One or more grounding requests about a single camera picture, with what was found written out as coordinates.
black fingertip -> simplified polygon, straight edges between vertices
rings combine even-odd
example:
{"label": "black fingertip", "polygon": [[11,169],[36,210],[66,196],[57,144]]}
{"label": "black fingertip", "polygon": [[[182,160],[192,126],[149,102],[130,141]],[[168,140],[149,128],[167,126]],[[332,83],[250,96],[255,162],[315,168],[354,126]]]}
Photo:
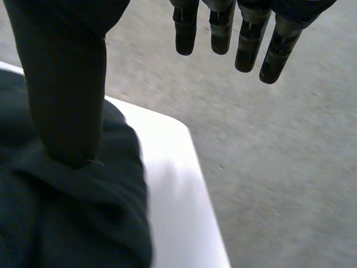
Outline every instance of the black fingertip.
{"label": "black fingertip", "polygon": [[189,56],[195,46],[195,35],[176,35],[176,51],[180,55]]}
{"label": "black fingertip", "polygon": [[224,55],[229,50],[230,39],[211,35],[211,47],[214,53]]}
{"label": "black fingertip", "polygon": [[173,20],[176,29],[176,51],[183,56],[190,55],[194,50],[196,38],[196,20],[197,8],[175,8],[173,11]]}
{"label": "black fingertip", "polygon": [[248,73],[254,68],[258,56],[261,40],[245,40],[239,38],[237,55],[235,57],[235,68],[242,73]]}

gray floor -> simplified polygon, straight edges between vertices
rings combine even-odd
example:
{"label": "gray floor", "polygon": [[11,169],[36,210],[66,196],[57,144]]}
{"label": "gray floor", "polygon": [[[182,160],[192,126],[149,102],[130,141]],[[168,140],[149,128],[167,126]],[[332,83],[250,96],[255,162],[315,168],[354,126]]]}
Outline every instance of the gray floor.
{"label": "gray floor", "polygon": [[[0,60],[19,64],[0,2]],[[280,80],[210,48],[201,4],[194,53],[177,55],[168,1],[132,1],[108,33],[107,94],[186,124],[233,267],[357,267],[357,1],[304,31]]]}

black finger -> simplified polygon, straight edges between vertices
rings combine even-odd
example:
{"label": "black finger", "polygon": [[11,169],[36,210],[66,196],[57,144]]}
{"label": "black finger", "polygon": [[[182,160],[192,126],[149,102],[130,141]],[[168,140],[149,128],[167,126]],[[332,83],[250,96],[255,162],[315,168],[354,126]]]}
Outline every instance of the black finger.
{"label": "black finger", "polygon": [[260,70],[262,82],[273,84],[278,80],[302,30],[335,2],[336,0],[272,1],[272,8],[277,14],[276,26]]}
{"label": "black finger", "polygon": [[273,37],[259,74],[262,82],[273,84],[278,80],[302,30],[310,25],[316,17],[303,23],[290,21],[276,15]]}
{"label": "black finger", "polygon": [[266,27],[272,13],[269,1],[238,0],[243,22],[239,34],[235,67],[244,73],[250,72],[255,64]]}
{"label": "black finger", "polygon": [[210,8],[211,47],[219,54],[229,50],[236,0],[203,0]]}
{"label": "black finger", "polygon": [[187,56],[192,53],[195,45],[199,0],[171,0],[171,3],[175,7],[173,20],[176,29],[176,51]]}

white table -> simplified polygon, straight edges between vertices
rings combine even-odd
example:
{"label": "white table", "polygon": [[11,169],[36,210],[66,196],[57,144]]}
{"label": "white table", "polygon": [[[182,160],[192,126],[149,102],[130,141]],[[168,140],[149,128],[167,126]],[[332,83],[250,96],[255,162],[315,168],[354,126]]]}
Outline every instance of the white table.
{"label": "white table", "polygon": [[[23,74],[21,68],[2,62],[0,69]],[[152,267],[230,268],[187,127],[171,117],[106,99],[125,115],[142,146],[155,251]]]}

black cloth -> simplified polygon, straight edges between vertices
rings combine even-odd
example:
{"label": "black cloth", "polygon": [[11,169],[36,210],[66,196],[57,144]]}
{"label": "black cloth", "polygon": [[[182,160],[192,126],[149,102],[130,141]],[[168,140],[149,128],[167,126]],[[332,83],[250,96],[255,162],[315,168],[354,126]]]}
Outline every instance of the black cloth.
{"label": "black cloth", "polygon": [[0,71],[1,268],[150,266],[138,140],[116,107],[103,111],[100,162],[72,169],[47,156],[23,76]]}

